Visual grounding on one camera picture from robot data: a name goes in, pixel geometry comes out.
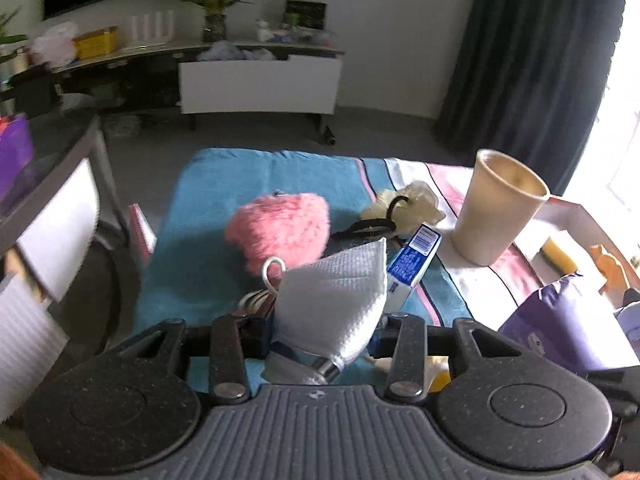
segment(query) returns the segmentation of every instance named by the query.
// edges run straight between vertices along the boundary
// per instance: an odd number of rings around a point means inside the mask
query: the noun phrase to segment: yellow box
[[[88,32],[74,39],[79,59],[110,54],[116,50],[118,27],[103,28]]]

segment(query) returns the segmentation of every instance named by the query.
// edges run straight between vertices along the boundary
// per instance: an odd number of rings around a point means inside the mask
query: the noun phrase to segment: purple bag
[[[640,301],[616,311],[616,319],[631,343],[631,348],[640,358]]]
[[[499,332],[576,373],[640,364],[610,305],[577,273],[531,294]]]
[[[0,200],[11,189],[15,178],[33,158],[29,122],[24,114],[11,121],[0,135]]]

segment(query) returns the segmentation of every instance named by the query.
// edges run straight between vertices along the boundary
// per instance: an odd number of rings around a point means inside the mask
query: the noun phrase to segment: paper cup
[[[479,150],[453,231],[454,247],[470,262],[491,265],[549,195],[544,181],[515,158],[494,150]]]

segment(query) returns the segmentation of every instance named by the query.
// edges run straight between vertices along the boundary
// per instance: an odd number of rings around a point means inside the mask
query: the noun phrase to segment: blue towel
[[[332,232],[359,219],[371,202],[370,192],[393,189],[379,159],[323,156],[300,152],[210,149],[198,153],[180,176],[170,211],[143,279],[136,307],[137,332],[163,319],[180,317],[189,324],[209,324],[236,310],[238,300],[262,282],[244,268],[244,256],[224,240],[223,231],[238,206],[279,189],[288,194],[313,192],[330,206]],[[466,304],[435,259],[423,282],[441,324],[470,317]],[[412,294],[403,310],[433,319]],[[262,362],[246,360],[255,392],[262,382]],[[338,377],[342,384],[380,384],[384,380],[359,360]],[[192,361],[192,387],[207,389],[207,359]]]

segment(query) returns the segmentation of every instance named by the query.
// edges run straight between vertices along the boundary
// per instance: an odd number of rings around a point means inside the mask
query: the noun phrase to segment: black wheel
[[[335,136],[334,136],[334,133],[331,131],[331,128],[327,126],[324,129],[324,134],[322,134],[322,136],[324,137],[325,144],[327,144],[328,146],[335,146]]]

